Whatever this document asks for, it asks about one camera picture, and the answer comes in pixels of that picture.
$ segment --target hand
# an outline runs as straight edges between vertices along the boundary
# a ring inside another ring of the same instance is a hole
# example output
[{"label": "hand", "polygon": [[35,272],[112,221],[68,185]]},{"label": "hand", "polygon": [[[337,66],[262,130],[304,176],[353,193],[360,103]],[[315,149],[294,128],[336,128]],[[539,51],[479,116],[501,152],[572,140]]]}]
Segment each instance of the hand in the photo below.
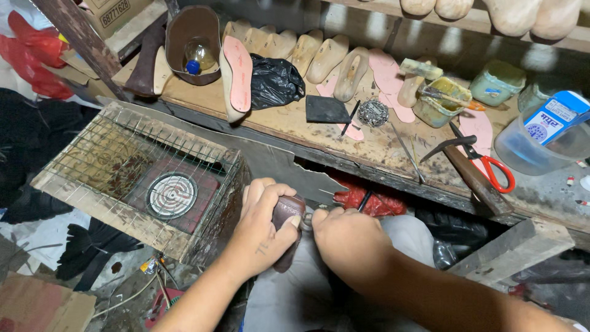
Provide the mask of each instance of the hand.
[{"label": "hand", "polygon": [[337,207],[330,213],[316,210],[312,225],[323,261],[355,291],[363,294],[383,277],[395,249],[379,220]]},{"label": "hand", "polygon": [[301,217],[287,219],[279,230],[271,222],[278,198],[296,193],[271,178],[256,179],[244,189],[240,221],[219,257],[238,281],[245,282],[268,269],[297,240]]}]

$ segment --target nail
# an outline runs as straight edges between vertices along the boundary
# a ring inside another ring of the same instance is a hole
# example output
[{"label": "nail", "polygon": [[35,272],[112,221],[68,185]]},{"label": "nail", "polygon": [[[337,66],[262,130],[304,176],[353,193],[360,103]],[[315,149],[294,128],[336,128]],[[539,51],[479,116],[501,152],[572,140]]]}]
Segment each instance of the nail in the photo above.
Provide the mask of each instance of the nail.
[{"label": "nail", "polygon": [[296,229],[299,229],[299,223],[301,222],[301,216],[293,216],[291,217],[291,223],[295,226]]}]

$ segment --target hammer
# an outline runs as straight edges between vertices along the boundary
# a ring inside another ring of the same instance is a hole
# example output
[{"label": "hammer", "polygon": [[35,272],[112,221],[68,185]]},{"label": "hammer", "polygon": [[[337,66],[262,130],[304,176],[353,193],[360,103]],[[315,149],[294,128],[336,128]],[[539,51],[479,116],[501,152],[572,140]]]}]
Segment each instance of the hammer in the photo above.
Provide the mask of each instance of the hammer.
[{"label": "hammer", "polygon": [[436,148],[430,151],[420,163],[426,161],[431,156],[443,152],[449,161],[455,166],[463,181],[473,191],[476,197],[487,205],[495,216],[509,216],[514,212],[512,205],[504,198],[500,192],[493,187],[489,180],[475,167],[467,157],[465,157],[457,148],[457,145],[475,144],[477,136],[471,135],[462,138],[449,139],[440,143]]}]

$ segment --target blue carton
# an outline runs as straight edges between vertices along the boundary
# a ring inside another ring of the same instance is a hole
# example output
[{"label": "blue carton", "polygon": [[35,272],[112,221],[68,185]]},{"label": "blue carton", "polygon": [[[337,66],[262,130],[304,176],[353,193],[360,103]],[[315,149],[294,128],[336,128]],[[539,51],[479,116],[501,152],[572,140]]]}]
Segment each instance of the blue carton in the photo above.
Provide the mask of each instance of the blue carton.
[{"label": "blue carton", "polygon": [[590,103],[572,91],[554,94],[531,117],[525,120],[529,135],[546,145],[571,126],[590,119]]}]

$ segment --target plastic bottle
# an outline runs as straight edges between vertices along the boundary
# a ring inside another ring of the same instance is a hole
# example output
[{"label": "plastic bottle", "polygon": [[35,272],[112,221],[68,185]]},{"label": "plastic bottle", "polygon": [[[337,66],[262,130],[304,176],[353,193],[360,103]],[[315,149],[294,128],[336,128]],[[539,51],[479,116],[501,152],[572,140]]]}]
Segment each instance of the plastic bottle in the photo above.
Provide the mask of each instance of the plastic bottle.
[{"label": "plastic bottle", "polygon": [[185,45],[185,70],[196,75],[215,64],[215,58],[209,49],[209,42],[203,37],[194,37]]}]

